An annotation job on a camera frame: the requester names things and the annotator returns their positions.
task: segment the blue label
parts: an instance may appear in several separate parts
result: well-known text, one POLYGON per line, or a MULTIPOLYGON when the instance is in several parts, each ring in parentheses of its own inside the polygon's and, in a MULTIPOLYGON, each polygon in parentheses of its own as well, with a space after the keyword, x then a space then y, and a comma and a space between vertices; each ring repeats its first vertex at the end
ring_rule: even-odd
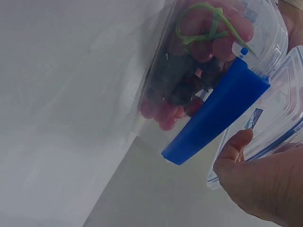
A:
POLYGON ((252 113, 249 121, 245 125, 245 129, 253 129, 260 119, 261 114, 263 113, 263 109, 256 108, 255 111, 252 113))

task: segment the red grape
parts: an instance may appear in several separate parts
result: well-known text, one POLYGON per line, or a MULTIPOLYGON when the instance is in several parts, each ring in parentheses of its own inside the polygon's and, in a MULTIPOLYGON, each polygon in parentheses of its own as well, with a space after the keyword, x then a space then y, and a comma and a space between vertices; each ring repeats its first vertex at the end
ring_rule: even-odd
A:
POLYGON ((169 131, 175 127, 176 122, 177 122, 177 120, 175 118, 171 117, 166 122, 160 122, 159 127, 163 131, 169 131))
POLYGON ((145 100, 142 104, 141 104, 141 114, 144 118, 146 119, 152 119, 156 116, 159 107, 154 105, 153 103, 151 103, 148 100, 145 100))
POLYGON ((194 9, 181 19, 179 28, 182 35, 200 35, 201 26, 204 21, 203 11, 205 11, 204 8, 194 9))
POLYGON ((170 105, 168 102, 164 103, 160 108, 154 120, 157 122, 166 122, 170 117, 176 114, 178 108, 176 106, 170 105))
POLYGON ((173 117, 176 119, 181 119, 181 118, 185 117, 184 108, 182 106, 178 106, 178 110, 173 117))
POLYGON ((213 53, 221 61, 232 61, 236 56, 232 53, 233 39, 229 36, 215 39, 213 53))
POLYGON ((174 33, 169 43, 169 53, 175 56, 183 56, 186 52, 184 51, 184 44, 174 33))
POLYGON ((203 73, 202 70, 199 69, 199 68, 197 68, 197 69, 196 69, 196 72, 195 72, 195 75, 201 79, 202 73, 203 73))
POLYGON ((244 42, 249 42, 254 36, 254 26, 250 20, 240 15, 231 16, 231 24, 244 42))
POLYGON ((233 7, 240 13, 245 13, 246 12, 246 6, 242 1, 236 0, 233 3, 233 7))
POLYGON ((210 41, 193 43, 190 46, 190 53, 196 61, 201 63, 210 61, 214 56, 210 41))
POLYGON ((193 101, 185 107, 185 113, 187 114, 187 116, 189 117, 193 117, 201 108, 201 106, 204 104, 204 101, 196 96, 193 101))

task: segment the container lid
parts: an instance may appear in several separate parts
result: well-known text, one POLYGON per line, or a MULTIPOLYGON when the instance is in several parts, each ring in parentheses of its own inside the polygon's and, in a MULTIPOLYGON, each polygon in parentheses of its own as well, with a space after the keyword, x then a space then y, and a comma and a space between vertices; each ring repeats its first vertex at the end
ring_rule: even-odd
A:
MULTIPOLYGON (((271 87, 225 131, 216 158, 227 140, 242 129, 254 131, 252 142, 244 150, 246 161, 271 155, 298 136, 303 129, 302 75, 303 46, 298 46, 269 78, 271 87)), ((220 187, 213 168, 207 185, 212 189, 220 187)))

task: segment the plastic food container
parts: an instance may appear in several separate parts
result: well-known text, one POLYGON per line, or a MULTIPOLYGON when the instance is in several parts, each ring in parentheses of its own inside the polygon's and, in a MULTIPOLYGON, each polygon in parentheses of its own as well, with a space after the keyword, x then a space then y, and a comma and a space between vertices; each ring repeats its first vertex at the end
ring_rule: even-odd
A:
MULTIPOLYGON (((154 134, 165 135, 157 143, 163 157, 181 165, 227 128, 222 144, 254 128, 249 160, 288 142, 294 134, 284 133, 302 117, 302 49, 286 56, 287 47, 273 0, 175 1, 139 103, 158 124, 154 134), (284 103, 275 103, 277 92, 284 103)), ((216 180, 211 171, 209 185, 216 180)))

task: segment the transparent plastic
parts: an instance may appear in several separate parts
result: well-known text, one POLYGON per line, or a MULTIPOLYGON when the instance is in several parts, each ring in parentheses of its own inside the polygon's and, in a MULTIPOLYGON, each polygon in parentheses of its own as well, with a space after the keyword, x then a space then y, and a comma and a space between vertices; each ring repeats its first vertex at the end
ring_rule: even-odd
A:
POLYGON ((164 149, 236 57, 266 78, 280 66, 287 45, 287 30, 273 0, 175 1, 139 102, 141 115, 150 119, 145 125, 155 135, 146 140, 164 149), (249 50, 246 56, 243 47, 249 50))
MULTIPOLYGON (((224 133, 217 156, 237 131, 252 128, 254 137, 245 148, 246 161, 269 156, 303 141, 303 47, 290 51, 281 67, 270 78, 271 87, 224 133)), ((220 187, 210 170, 207 185, 220 187)))

